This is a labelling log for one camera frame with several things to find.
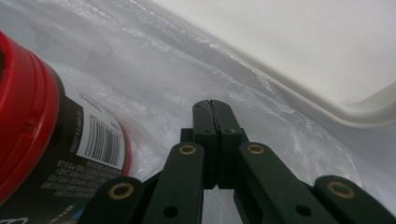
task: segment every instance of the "barcode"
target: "barcode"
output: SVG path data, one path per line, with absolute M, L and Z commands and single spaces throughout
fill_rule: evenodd
M 120 159 L 120 136 L 93 115 L 90 115 L 90 124 L 90 138 L 84 155 L 117 166 Z

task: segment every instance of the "crumpled plastic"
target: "crumpled plastic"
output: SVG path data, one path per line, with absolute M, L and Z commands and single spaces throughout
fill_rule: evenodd
M 304 182 L 340 175 L 378 198 L 347 146 L 290 108 L 265 77 L 142 2 L 3 1 L 0 29 L 115 114 L 133 146 L 130 176 L 161 171 L 180 129 L 192 125 L 192 106 L 216 99 Z M 232 190 L 205 191 L 203 223 L 241 223 Z

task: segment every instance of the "red lid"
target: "red lid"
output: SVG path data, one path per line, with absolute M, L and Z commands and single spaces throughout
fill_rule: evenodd
M 28 176 L 55 126 L 58 86 L 32 52 L 0 32 L 0 203 Z

